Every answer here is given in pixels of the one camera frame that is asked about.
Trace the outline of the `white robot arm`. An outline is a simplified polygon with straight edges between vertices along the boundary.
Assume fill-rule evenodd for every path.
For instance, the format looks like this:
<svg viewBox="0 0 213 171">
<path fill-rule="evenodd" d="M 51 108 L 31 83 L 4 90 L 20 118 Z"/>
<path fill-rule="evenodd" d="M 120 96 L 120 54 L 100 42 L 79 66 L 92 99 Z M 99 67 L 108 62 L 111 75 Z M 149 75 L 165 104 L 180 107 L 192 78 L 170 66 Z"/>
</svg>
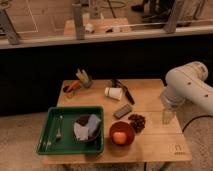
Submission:
<svg viewBox="0 0 213 171">
<path fill-rule="evenodd" d="M 199 61 L 175 67 L 167 72 L 166 87 L 160 95 L 164 106 L 163 124 L 171 122 L 186 99 L 213 115 L 213 87 L 205 83 L 207 77 L 208 68 Z"/>
</svg>

